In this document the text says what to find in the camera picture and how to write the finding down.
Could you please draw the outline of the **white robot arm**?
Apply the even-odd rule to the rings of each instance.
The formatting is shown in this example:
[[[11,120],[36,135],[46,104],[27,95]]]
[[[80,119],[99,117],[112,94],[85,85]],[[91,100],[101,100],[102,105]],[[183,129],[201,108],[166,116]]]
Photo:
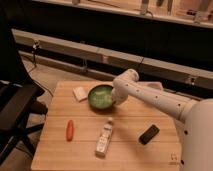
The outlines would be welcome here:
[[[193,100],[138,83],[128,69],[113,80],[112,99],[123,103],[135,97],[184,124],[180,171],[213,171],[213,98]]]

